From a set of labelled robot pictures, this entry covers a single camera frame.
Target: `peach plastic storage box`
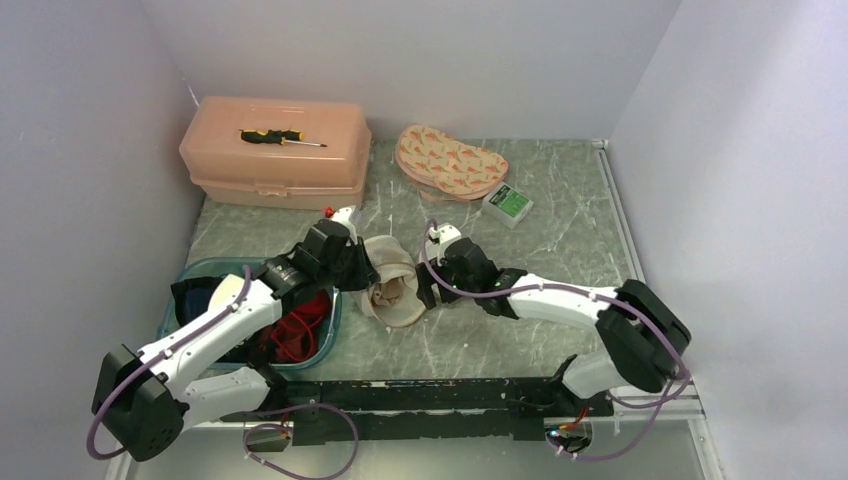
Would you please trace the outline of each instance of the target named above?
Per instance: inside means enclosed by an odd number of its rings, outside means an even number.
[[[298,130],[327,147],[252,144],[241,130]],[[206,97],[180,154],[215,201],[319,210],[362,204],[370,144],[359,105]]]

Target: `box lid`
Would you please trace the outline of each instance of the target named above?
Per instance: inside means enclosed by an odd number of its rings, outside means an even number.
[[[298,130],[327,147],[251,144],[241,130]],[[358,187],[370,140],[359,105],[213,96],[200,103],[180,153],[194,183],[273,194]]]

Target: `screwdriver handle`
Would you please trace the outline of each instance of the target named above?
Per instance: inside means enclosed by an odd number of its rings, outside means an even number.
[[[303,141],[303,132],[298,130],[286,130],[282,132],[283,138],[286,140],[291,140],[292,142],[301,142]]]
[[[248,143],[285,143],[282,130],[242,130],[241,139]]]
[[[242,130],[241,139],[249,143],[286,143],[284,140],[299,142],[303,132],[297,130]]]

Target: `small green box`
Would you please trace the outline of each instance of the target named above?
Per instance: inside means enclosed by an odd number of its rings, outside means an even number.
[[[533,200],[503,182],[483,198],[483,211],[509,228],[515,228],[532,208]]]

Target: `screwdriver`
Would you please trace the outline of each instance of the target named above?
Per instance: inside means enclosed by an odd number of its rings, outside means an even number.
[[[241,139],[248,143],[296,143],[313,147],[326,147],[326,143],[304,142],[303,132],[297,130],[242,130]]]

